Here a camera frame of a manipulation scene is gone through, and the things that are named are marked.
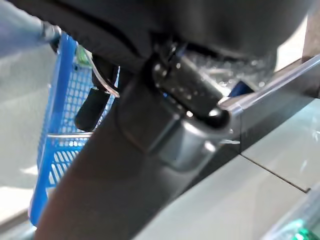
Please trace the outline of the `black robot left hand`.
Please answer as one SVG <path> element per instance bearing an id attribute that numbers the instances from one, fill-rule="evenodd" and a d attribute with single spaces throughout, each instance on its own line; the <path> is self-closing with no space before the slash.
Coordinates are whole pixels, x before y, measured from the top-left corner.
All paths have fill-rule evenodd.
<path id="1" fill-rule="evenodd" d="M 38 240 L 131 240 L 230 134 L 228 81 L 253 90 L 312 0 L 15 0 L 118 65 L 119 98 L 44 210 Z"/>

